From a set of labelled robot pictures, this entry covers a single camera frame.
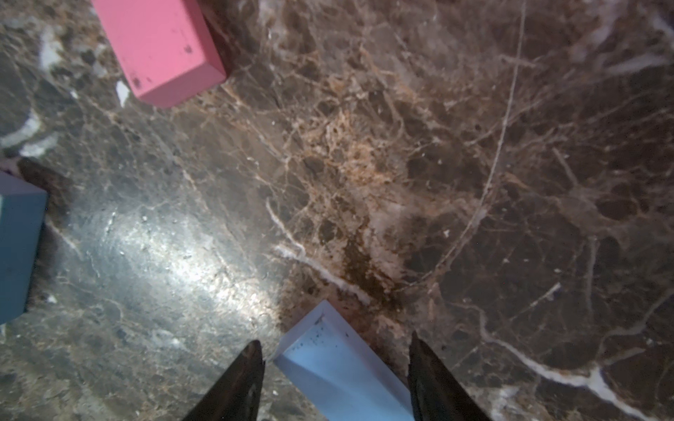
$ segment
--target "block face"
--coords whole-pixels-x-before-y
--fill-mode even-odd
[[[274,364],[331,421],[413,421],[410,394],[326,301],[280,341]]]
[[[177,98],[190,98],[194,92],[207,90],[221,81],[219,71],[213,68],[210,63],[204,63],[165,83],[161,88],[146,92],[138,99],[161,108],[168,108],[183,101],[183,99]]]
[[[172,106],[226,79],[196,0],[93,0],[93,4],[138,98],[160,97],[162,104],[153,105]],[[204,65],[213,73],[208,80],[193,73]]]
[[[24,312],[47,193],[0,172],[0,324]]]

